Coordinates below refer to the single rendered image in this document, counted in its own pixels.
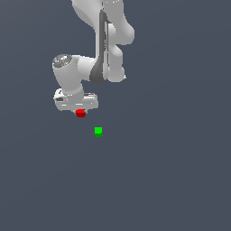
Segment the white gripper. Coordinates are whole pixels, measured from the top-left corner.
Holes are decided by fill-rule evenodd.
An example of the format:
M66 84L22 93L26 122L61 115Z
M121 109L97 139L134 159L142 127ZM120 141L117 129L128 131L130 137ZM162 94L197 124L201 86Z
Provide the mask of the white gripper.
M97 95L95 93L85 93L84 97L80 100L71 99L70 96L64 95L61 88L58 88L54 93L55 106L60 110L73 111L75 116L78 109L85 109L85 116L88 114L89 109L98 108Z

